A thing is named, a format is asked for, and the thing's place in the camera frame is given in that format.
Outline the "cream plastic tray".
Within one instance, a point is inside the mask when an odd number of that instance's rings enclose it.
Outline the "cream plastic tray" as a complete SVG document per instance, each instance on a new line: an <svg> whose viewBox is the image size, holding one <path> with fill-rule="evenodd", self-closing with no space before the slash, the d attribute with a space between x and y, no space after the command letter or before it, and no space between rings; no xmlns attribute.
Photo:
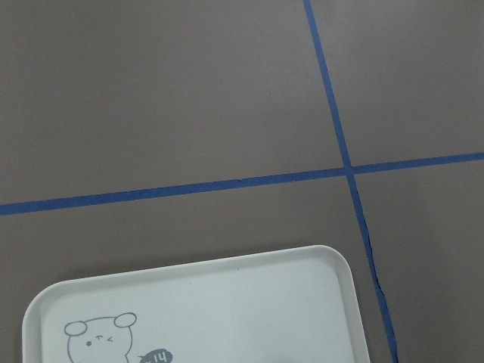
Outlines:
<svg viewBox="0 0 484 363"><path fill-rule="evenodd" d="M347 261L326 246L63 281L22 323L24 362L367 362Z"/></svg>

